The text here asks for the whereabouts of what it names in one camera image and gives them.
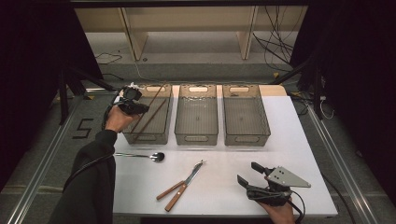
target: black sleeve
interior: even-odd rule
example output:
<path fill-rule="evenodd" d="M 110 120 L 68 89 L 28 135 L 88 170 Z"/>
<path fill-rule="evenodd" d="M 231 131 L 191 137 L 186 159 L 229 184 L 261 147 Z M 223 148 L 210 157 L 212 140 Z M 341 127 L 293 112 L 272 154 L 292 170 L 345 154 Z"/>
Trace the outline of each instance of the black sleeve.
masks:
<path fill-rule="evenodd" d="M 117 133 L 103 130 L 77 154 L 72 174 L 84 164 L 114 154 Z M 112 223 L 116 163 L 113 157 L 81 172 L 69 183 L 49 223 Z"/>

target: white tabletop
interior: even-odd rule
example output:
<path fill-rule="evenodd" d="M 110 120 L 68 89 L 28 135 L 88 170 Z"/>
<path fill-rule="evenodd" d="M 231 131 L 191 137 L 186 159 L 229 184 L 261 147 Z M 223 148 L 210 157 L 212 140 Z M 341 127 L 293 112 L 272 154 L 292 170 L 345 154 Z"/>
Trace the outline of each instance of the white tabletop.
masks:
<path fill-rule="evenodd" d="M 337 211 L 320 175 L 318 165 L 288 96 L 264 96 L 262 101 L 271 136 L 264 147 L 224 145 L 221 88 L 218 87 L 219 137 L 216 146 L 179 146 L 175 137 L 178 86 L 173 87 L 174 103 L 167 145 L 129 145 L 119 134 L 117 152 L 150 155 L 163 152 L 156 163 L 145 158 L 116 157 L 114 213 L 142 217 L 266 217 L 265 211 L 247 198 L 236 176 L 250 185 L 265 188 L 263 175 L 251 169 L 252 161 L 263 167 L 283 166 L 312 185 L 310 189 L 291 188 L 304 199 L 307 217 L 333 217 Z M 170 212 L 164 210 L 176 190 L 156 200 L 156 196 L 185 180 L 195 163 L 206 161 L 198 175 Z M 293 202 L 303 210 L 301 200 Z"/>

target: clear plastic bin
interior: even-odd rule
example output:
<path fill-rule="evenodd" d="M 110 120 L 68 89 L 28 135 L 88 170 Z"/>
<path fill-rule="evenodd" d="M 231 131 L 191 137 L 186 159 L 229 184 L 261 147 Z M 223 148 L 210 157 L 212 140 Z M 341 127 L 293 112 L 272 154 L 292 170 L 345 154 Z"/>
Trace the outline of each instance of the clear plastic bin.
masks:
<path fill-rule="evenodd" d="M 262 147 L 271 135 L 258 85 L 223 85 L 226 146 Z"/>
<path fill-rule="evenodd" d="M 175 127 L 177 144 L 215 146 L 218 134 L 216 85 L 180 85 Z"/>
<path fill-rule="evenodd" d="M 129 144 L 166 145 L 172 112 L 172 85 L 139 85 L 142 97 L 139 103 L 149 105 L 140 121 L 135 120 L 123 131 Z"/>

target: metal spoon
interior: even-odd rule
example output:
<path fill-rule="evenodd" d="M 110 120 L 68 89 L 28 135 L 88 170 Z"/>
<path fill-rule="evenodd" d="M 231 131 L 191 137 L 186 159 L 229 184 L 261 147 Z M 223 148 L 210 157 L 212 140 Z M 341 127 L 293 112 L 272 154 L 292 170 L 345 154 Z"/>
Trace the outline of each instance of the metal spoon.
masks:
<path fill-rule="evenodd" d="M 156 152 L 154 154 L 152 154 L 151 156 L 146 156 L 146 155 L 135 155 L 135 154 L 129 154 L 129 153 L 120 153 L 120 152 L 116 152 L 114 153 L 115 156 L 124 156 L 124 157 L 146 157 L 146 158 L 150 158 L 152 161 L 163 161 L 163 158 L 165 158 L 165 154 L 161 153 L 161 152 Z"/>

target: cable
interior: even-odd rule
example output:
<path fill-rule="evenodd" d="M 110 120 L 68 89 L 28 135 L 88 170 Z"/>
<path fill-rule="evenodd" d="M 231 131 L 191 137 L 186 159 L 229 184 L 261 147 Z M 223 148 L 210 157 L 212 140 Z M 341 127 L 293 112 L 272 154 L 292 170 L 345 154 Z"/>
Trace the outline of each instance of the cable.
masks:
<path fill-rule="evenodd" d="M 112 61 L 110 61 L 110 62 L 108 62 L 108 63 L 99 63 L 99 64 L 110 64 L 110 63 L 114 63 L 115 61 L 118 61 L 119 59 L 122 58 L 122 56 L 119 55 L 119 54 L 101 53 L 101 54 L 99 54 L 98 56 L 96 56 L 95 59 L 101 59 L 100 56 L 102 56 L 102 55 L 109 55 L 109 56 L 118 57 L 118 58 L 116 58 L 116 59 L 114 59 L 114 60 L 112 60 Z"/>
<path fill-rule="evenodd" d="M 100 157 L 94 161 L 91 161 L 83 166 L 81 166 L 78 170 L 76 170 L 72 175 L 69 176 L 69 178 L 67 178 L 66 182 L 64 183 L 64 191 L 66 190 L 66 188 L 69 186 L 70 182 L 76 178 L 76 176 L 78 176 L 79 174 L 81 174 L 81 172 L 87 170 L 90 167 L 93 167 L 96 164 L 99 164 L 102 161 L 106 161 L 107 159 L 113 157 L 113 153 L 105 155 L 103 157 Z"/>
<path fill-rule="evenodd" d="M 306 115 L 308 113 L 308 107 L 312 105 L 313 100 L 312 99 L 305 99 L 304 97 L 301 97 L 299 95 L 293 94 L 291 92 L 287 92 L 287 95 L 290 97 L 290 99 L 294 102 L 298 102 L 302 105 L 304 105 L 304 108 L 297 113 L 298 117 L 302 115 Z"/>
<path fill-rule="evenodd" d="M 137 63 L 134 61 L 134 66 L 136 67 L 136 72 L 137 75 L 143 79 L 143 80 L 147 80 L 147 81 L 155 81 L 155 82 L 165 82 L 165 80 L 159 80 L 159 79 L 151 79 L 151 78 L 146 78 L 146 77 L 142 77 L 140 71 L 139 71 L 139 67 L 137 66 Z M 276 70 L 281 70 L 281 71 L 285 71 L 285 72 L 289 72 L 287 70 L 282 70 L 282 69 L 278 69 L 278 68 L 273 68 Z M 166 80 L 167 83 L 176 83 L 176 84 L 182 84 L 182 83 L 191 83 L 191 81 L 186 81 L 186 80 L 180 80 L 180 81 L 168 81 Z M 213 84 L 257 84 L 257 85 L 263 85 L 263 84 L 267 84 L 264 82 L 246 82 L 246 81 L 228 81 L 228 82 L 224 82 L 224 81 L 212 81 L 212 80 L 202 80 L 202 81 L 193 81 L 194 83 L 213 83 Z"/>
<path fill-rule="evenodd" d="M 301 197 L 300 194 L 298 194 L 296 191 L 292 190 L 291 192 L 297 194 L 297 196 L 300 198 L 301 202 L 303 203 L 303 212 L 301 212 L 300 208 L 298 208 L 294 203 L 292 203 L 290 200 L 288 200 L 288 203 L 295 209 L 297 212 L 300 214 L 300 216 L 296 219 L 296 223 L 299 224 L 305 217 L 305 203 L 303 198 Z"/>
<path fill-rule="evenodd" d="M 267 43 L 270 43 L 270 44 L 272 44 L 272 45 L 281 47 L 280 44 L 277 44 L 277 43 L 274 43 L 274 42 L 271 42 L 271 41 L 268 41 L 268 40 L 264 40 L 264 39 L 258 38 L 257 36 L 255 36 L 255 37 L 256 37 L 256 39 L 258 39 L 258 40 L 260 40 L 260 41 L 267 42 Z M 293 50 L 293 46 L 288 46 L 287 49 Z"/>
<path fill-rule="evenodd" d="M 113 76 L 113 77 L 117 77 L 119 80 L 124 80 L 124 78 L 123 77 L 119 77 L 119 76 L 116 76 L 116 75 L 114 75 L 114 74 L 112 74 L 112 73 L 103 73 L 102 74 L 103 76 Z"/>
<path fill-rule="evenodd" d="M 284 72 L 289 72 L 289 70 L 284 70 L 284 69 L 280 69 L 280 68 L 278 68 L 277 66 L 276 67 L 273 67 L 273 66 L 271 66 L 268 62 L 267 62 L 267 59 L 266 59 L 266 51 L 268 50 L 268 51 L 270 51 L 270 53 L 272 53 L 273 55 L 275 55 L 278 59 L 280 59 L 282 62 L 284 62 L 284 63 L 286 63 L 286 64 L 289 64 L 287 61 L 285 61 L 284 59 L 282 59 L 280 56 L 278 56 L 276 53 L 274 53 L 273 51 L 271 51 L 270 49 L 268 49 L 268 43 L 270 42 L 270 41 L 268 41 L 267 42 L 267 46 L 264 46 L 264 44 L 260 41 L 260 39 L 253 33 L 253 36 L 256 38 L 256 40 L 257 40 L 257 42 L 259 42 L 259 44 L 262 46 L 262 48 L 264 48 L 264 61 L 265 61 L 265 64 L 267 65 L 267 66 L 269 66 L 270 68 L 272 68 L 272 69 L 275 69 L 275 70 L 279 70 L 279 71 L 284 71 Z"/>
<path fill-rule="evenodd" d="M 280 10 L 280 6 L 277 6 L 276 7 L 276 33 L 277 33 L 277 35 L 278 35 L 278 37 L 279 37 L 279 40 L 280 40 L 280 42 L 279 42 L 279 44 L 281 44 L 281 46 L 282 46 L 282 48 L 280 49 L 281 51 L 282 51 L 282 53 L 283 53 L 283 56 L 286 58 L 286 55 L 285 55 L 285 53 L 284 53 L 284 51 L 283 51 L 283 48 L 284 48 L 284 46 L 285 46 L 285 42 L 283 42 L 283 40 L 282 40 L 282 37 L 281 37 L 281 33 L 280 33 L 280 25 L 281 25 L 281 23 L 279 23 L 279 19 L 278 19 L 278 17 L 279 17 L 279 10 Z M 289 57 L 291 57 L 291 55 L 290 55 L 290 53 L 289 53 L 289 51 L 285 48 L 285 51 L 287 52 L 287 54 L 289 55 Z"/>
<path fill-rule="evenodd" d="M 332 111 L 332 116 L 331 116 L 331 117 L 327 117 L 326 114 L 325 114 L 324 111 L 323 111 L 323 108 L 322 108 L 323 102 L 324 102 L 324 100 L 320 101 L 320 111 L 322 112 L 323 116 L 324 116 L 326 119 L 332 119 L 332 117 L 334 117 L 334 110 Z"/>
<path fill-rule="evenodd" d="M 344 205 L 346 206 L 346 210 L 349 213 L 349 216 L 350 216 L 350 219 L 351 219 L 352 223 L 356 224 L 356 220 L 355 220 L 355 218 L 352 215 L 352 211 L 350 210 L 349 206 L 347 205 L 347 201 L 345 200 L 345 198 L 343 197 L 341 192 L 338 190 L 338 188 L 335 187 L 335 185 L 329 180 L 329 178 L 326 177 L 326 175 L 324 175 L 322 172 L 320 172 L 320 174 L 332 186 L 332 188 L 335 190 L 335 192 L 337 192 L 338 196 L 340 196 L 341 201 L 343 201 Z"/>
<path fill-rule="evenodd" d="M 297 22 L 294 23 L 294 26 L 293 26 L 293 28 L 291 28 L 290 33 L 283 40 L 286 40 L 293 33 L 293 31 L 296 28 L 297 24 L 300 22 L 301 16 L 303 15 L 303 11 L 304 11 L 304 7 L 301 7 L 300 15 L 298 16 Z"/>
<path fill-rule="evenodd" d="M 267 7 L 264 7 L 264 9 L 265 9 L 265 12 L 267 13 L 268 19 L 270 20 L 272 27 L 273 27 L 273 31 L 271 32 L 271 36 L 273 36 L 275 39 L 277 39 L 279 41 L 279 44 L 282 45 L 283 44 L 282 38 L 280 37 L 279 31 L 276 29 L 279 7 L 276 7 L 276 22 L 275 23 L 273 23 L 273 20 L 272 20 L 270 14 L 268 12 Z M 282 51 L 282 54 L 283 54 L 283 56 L 286 59 L 287 57 L 285 55 L 285 52 L 283 51 L 283 47 L 280 48 L 280 50 Z"/>

